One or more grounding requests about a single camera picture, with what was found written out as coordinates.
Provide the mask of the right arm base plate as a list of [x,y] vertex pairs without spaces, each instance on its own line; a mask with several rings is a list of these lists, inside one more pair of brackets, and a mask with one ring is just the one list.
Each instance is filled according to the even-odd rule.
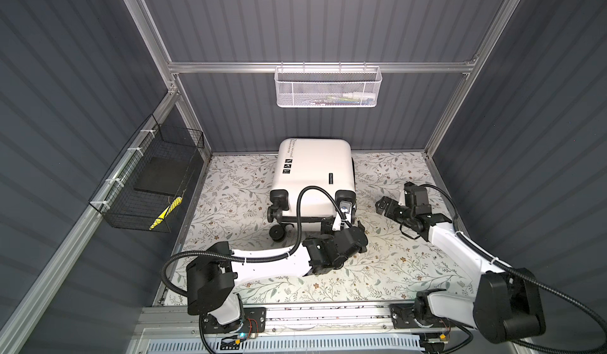
[[418,306],[415,303],[391,303],[389,309],[390,318],[396,329],[451,329],[447,319],[434,316],[426,306]]

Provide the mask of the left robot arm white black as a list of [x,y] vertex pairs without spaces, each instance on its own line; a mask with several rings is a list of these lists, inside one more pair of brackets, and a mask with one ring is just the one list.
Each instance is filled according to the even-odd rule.
[[243,318],[236,287],[276,277],[324,275],[341,269],[354,255],[365,253],[367,246],[362,224],[308,237],[294,254],[275,262],[252,260],[267,254],[286,254],[289,248],[243,252],[232,251],[226,242],[217,243],[187,265],[187,312],[211,314],[220,325],[230,325]]

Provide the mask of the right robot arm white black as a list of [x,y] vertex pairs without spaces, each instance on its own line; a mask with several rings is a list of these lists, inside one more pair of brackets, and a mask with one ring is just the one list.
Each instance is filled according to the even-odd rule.
[[460,296],[445,288],[419,292],[413,316],[425,327],[439,320],[458,322],[478,330],[494,344],[540,336],[546,331],[539,287],[526,269],[509,273],[498,260],[455,227],[454,219],[433,213],[428,184],[404,185],[398,200],[387,196],[376,202],[376,213],[417,233],[441,249],[471,279],[475,296]]

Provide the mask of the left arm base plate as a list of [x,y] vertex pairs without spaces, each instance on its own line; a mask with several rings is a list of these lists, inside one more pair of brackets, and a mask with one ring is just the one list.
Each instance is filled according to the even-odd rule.
[[263,333],[266,329],[267,309],[263,307],[245,307],[243,317],[228,325],[221,325],[217,319],[210,314],[202,316],[204,333]]

